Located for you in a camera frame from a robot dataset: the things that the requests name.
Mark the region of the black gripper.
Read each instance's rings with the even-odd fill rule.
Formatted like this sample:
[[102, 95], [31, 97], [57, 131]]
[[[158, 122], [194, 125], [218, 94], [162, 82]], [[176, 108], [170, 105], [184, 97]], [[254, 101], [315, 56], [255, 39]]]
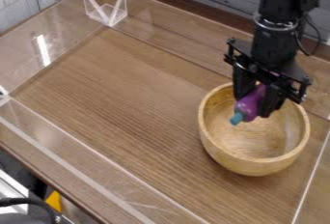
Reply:
[[228, 38], [224, 62], [234, 68], [234, 96], [240, 100], [255, 84], [266, 86], [259, 116], [269, 118], [287, 99], [302, 103], [311, 77], [297, 62], [306, 17], [289, 22], [257, 19], [253, 41]]

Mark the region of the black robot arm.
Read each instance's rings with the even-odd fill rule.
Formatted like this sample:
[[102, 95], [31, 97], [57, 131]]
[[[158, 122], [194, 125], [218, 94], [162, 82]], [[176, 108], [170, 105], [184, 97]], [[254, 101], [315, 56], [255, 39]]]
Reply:
[[291, 100], [306, 98], [311, 78], [297, 63], [310, 11], [319, 0], [259, 0], [253, 41], [227, 40], [236, 100], [232, 125], [267, 118]]

